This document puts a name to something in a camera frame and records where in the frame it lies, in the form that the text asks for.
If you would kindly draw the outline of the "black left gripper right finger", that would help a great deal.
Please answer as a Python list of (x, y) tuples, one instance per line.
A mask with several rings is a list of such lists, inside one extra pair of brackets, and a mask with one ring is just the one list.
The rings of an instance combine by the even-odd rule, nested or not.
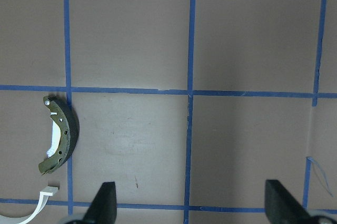
[(265, 181), (265, 215), (270, 223), (309, 223), (311, 216), (279, 180)]

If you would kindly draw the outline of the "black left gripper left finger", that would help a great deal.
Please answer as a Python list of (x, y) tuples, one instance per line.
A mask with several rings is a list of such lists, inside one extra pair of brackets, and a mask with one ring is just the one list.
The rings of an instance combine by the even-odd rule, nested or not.
[(115, 182), (104, 182), (83, 217), (84, 223), (113, 224), (117, 217)]

